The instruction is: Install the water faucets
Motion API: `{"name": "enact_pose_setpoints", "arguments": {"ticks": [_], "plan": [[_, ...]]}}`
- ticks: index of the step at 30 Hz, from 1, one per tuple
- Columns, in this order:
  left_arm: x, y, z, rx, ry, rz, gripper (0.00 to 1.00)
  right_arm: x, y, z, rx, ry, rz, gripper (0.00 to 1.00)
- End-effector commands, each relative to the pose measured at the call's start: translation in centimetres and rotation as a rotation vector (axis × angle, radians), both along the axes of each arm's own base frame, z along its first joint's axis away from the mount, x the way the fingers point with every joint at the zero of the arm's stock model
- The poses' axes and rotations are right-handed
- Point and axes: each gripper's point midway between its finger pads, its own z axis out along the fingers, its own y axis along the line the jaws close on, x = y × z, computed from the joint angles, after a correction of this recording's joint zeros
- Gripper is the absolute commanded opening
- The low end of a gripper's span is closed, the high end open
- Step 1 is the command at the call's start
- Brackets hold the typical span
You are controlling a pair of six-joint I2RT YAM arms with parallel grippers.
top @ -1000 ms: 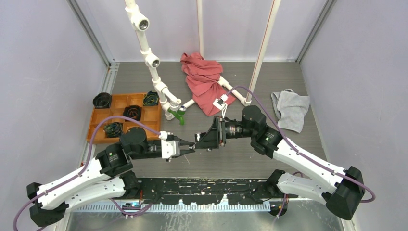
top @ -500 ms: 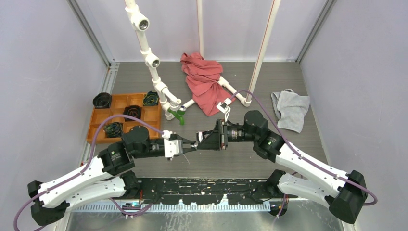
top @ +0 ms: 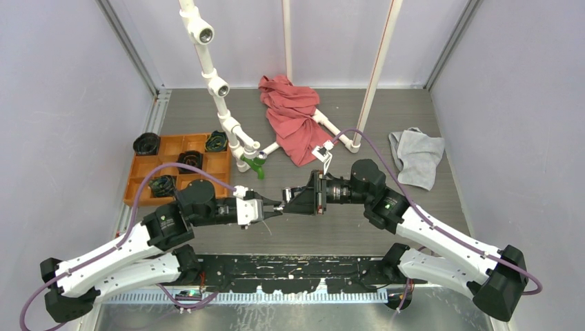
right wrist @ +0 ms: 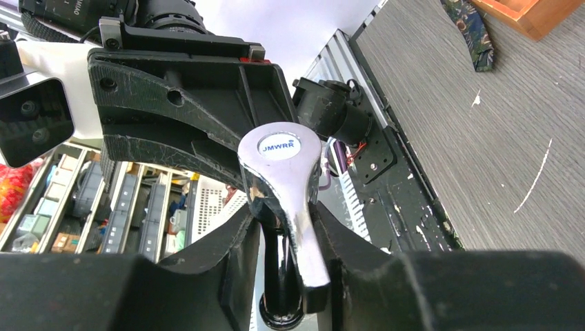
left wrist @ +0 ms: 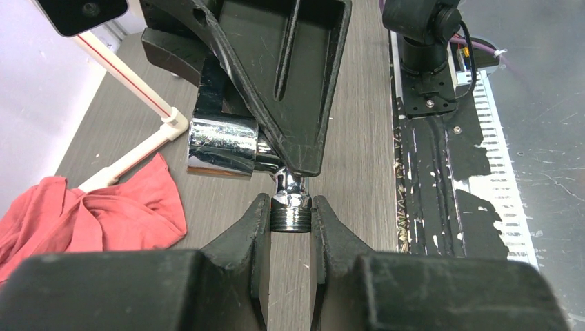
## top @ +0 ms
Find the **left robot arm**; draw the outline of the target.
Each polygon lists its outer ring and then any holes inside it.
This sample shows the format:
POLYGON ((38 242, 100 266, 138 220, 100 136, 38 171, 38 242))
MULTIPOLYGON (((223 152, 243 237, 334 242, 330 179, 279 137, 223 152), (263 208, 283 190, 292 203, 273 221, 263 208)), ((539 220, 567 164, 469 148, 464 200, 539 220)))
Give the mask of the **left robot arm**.
POLYGON ((233 197, 218 199, 211 181, 195 180, 175 192, 122 237, 80 257, 41 262, 47 282, 46 310, 57 323, 89 313, 94 304, 116 294, 154 284, 191 285, 203 272, 187 244, 197 226, 247 227, 281 215, 281 202, 238 185, 233 197))

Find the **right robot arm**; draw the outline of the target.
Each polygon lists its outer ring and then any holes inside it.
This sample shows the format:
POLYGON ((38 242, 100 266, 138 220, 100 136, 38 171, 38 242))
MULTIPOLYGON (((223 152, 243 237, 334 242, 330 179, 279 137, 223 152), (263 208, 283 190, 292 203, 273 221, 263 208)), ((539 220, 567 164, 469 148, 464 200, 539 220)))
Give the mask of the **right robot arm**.
POLYGON ((310 173, 304 186, 284 188, 285 213, 317 215, 330 204, 357 204, 364 217, 380 230, 415 241, 434 254, 395 243, 383 258, 391 283, 419 279, 468 297, 488 316, 508 322, 521 299, 528 277, 521 250, 482 243, 446 225, 389 188, 386 175, 371 159, 352 164, 348 179, 310 173))

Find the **chrome water faucet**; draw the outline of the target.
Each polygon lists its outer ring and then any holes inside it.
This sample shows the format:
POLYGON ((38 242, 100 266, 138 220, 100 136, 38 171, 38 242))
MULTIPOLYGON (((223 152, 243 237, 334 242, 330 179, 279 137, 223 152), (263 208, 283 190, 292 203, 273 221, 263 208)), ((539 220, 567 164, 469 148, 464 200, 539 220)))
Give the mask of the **chrome water faucet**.
POLYGON ((302 193, 304 186, 286 187, 282 190, 282 202, 273 208, 274 211, 297 214, 298 206, 293 202, 294 198, 302 193))

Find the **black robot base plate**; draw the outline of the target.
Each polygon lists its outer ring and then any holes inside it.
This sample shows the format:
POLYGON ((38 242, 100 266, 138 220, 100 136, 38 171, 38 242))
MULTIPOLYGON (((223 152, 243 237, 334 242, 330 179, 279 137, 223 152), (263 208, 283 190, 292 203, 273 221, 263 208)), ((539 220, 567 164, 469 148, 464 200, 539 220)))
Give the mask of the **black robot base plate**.
POLYGON ((197 257, 195 269, 173 285, 202 285, 221 293, 312 293, 324 283, 329 294, 371 293, 388 285, 406 285, 381 257, 341 255, 229 255, 197 257))

